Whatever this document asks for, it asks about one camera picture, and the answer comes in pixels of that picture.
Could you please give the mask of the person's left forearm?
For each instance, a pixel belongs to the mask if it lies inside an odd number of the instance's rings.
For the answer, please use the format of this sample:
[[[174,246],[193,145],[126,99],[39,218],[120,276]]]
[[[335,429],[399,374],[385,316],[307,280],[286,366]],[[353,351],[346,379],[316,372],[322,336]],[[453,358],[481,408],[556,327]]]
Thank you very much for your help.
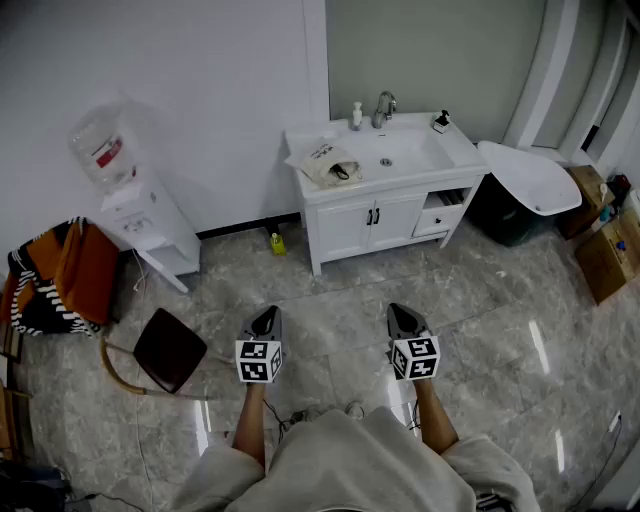
[[[247,385],[243,408],[237,423],[232,447],[253,458],[265,468],[264,399],[265,385]]]

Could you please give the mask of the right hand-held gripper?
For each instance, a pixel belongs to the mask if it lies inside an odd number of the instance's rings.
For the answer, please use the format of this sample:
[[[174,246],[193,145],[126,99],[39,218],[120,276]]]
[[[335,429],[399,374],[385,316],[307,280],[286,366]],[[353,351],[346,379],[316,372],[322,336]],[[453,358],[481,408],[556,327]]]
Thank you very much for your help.
[[[390,303],[387,328],[393,341],[391,364],[399,380],[422,380],[436,376],[441,350],[431,336],[425,318],[409,307]]]

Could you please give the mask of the cardboard box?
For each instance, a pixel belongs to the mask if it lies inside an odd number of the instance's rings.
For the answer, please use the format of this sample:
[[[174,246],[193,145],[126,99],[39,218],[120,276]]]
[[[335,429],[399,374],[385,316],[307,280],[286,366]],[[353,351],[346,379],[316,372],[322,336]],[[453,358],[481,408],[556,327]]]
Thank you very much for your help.
[[[600,217],[606,206],[614,200],[608,185],[592,166],[567,168],[581,194],[581,204],[561,213],[556,226],[561,235],[570,240],[583,233]]]
[[[603,225],[575,251],[593,299],[601,304],[640,274],[640,218],[633,208]]]

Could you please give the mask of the person's right forearm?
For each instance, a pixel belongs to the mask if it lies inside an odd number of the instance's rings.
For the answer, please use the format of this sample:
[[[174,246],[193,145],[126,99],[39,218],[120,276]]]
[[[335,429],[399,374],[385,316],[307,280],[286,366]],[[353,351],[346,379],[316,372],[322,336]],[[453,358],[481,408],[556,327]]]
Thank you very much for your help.
[[[459,441],[459,436],[439,400],[431,379],[414,380],[421,439],[441,455]]]

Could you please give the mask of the dark brown chair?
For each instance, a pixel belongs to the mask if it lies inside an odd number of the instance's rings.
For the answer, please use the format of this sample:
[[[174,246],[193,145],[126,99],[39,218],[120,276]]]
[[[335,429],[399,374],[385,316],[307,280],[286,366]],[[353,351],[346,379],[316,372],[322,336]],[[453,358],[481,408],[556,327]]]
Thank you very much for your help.
[[[138,366],[161,388],[160,391],[126,382],[117,373],[108,350],[132,356]],[[204,341],[178,318],[158,308],[147,322],[132,351],[100,340],[101,361],[108,375],[125,391],[136,396],[172,396],[207,401],[207,395],[179,394],[207,351]]]

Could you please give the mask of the white door frame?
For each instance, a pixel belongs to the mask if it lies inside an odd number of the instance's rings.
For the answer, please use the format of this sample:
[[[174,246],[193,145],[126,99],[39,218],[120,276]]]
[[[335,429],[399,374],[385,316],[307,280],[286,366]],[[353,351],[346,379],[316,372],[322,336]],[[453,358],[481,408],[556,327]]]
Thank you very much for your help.
[[[547,0],[527,80],[502,143],[562,164],[590,164],[603,176],[633,145],[640,125],[640,2],[609,0],[585,90],[557,147],[535,143],[568,75],[586,0]]]

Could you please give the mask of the white vanity sink cabinet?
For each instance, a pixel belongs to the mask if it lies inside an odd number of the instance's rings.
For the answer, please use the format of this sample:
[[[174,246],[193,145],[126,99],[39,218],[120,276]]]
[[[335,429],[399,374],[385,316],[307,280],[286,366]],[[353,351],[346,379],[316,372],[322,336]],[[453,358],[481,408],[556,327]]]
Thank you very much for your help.
[[[437,133],[434,117],[399,114],[380,129],[365,119],[359,131],[346,120],[286,130],[314,275],[326,262],[450,241],[489,168],[455,125]],[[354,183],[321,189],[302,172],[305,156],[322,143],[355,159]]]

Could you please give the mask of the chrome faucet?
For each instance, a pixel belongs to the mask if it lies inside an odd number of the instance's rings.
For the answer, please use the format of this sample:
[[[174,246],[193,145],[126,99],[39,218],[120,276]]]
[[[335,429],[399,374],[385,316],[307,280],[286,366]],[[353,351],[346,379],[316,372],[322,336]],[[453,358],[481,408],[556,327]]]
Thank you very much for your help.
[[[371,125],[375,129],[381,129],[385,122],[393,117],[396,111],[397,101],[390,91],[383,91],[378,99],[376,110],[371,118]]]

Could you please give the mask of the dark bin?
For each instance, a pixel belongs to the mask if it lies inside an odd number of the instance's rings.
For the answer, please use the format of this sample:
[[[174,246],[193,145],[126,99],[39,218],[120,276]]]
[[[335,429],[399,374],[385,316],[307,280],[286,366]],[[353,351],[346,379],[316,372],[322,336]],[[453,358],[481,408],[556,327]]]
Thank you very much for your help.
[[[555,221],[554,216],[527,209],[492,174],[483,177],[465,216],[486,236],[506,247],[523,244],[551,228]]]

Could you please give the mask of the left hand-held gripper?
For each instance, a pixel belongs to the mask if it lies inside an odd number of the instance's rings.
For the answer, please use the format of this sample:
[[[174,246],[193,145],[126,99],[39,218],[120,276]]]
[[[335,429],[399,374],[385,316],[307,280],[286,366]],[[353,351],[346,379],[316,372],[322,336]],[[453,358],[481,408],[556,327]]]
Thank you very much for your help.
[[[240,338],[243,340],[235,342],[239,380],[243,383],[271,383],[283,364],[280,308],[267,306],[251,315],[242,324]]]

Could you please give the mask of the white water dispenser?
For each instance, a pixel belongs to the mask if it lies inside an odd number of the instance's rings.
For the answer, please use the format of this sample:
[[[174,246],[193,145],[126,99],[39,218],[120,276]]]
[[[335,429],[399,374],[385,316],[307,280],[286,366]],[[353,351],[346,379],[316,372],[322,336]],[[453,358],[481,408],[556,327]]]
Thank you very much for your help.
[[[137,167],[131,181],[104,197],[101,212],[145,262],[179,292],[189,292],[180,277],[200,271],[201,243],[153,172]]]

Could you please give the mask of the cream cloth bag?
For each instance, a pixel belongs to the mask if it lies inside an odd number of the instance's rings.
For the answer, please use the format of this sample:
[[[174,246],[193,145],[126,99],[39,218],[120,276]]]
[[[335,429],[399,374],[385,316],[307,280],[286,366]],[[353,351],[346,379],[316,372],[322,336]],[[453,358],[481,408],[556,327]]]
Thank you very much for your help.
[[[341,181],[329,172],[332,165],[341,162],[354,162],[356,165],[349,180]],[[356,159],[341,146],[324,139],[320,139],[310,152],[291,154],[285,163],[301,171],[321,189],[351,185],[363,179],[361,166]]]

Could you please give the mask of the clear water jug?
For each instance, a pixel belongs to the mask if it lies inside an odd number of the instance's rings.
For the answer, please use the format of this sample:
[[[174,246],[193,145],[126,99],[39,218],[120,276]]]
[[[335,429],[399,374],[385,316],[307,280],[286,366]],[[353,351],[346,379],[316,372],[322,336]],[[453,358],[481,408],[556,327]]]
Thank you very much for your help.
[[[137,173],[136,160],[121,130],[121,102],[89,110],[72,128],[68,146],[92,184],[113,194]]]

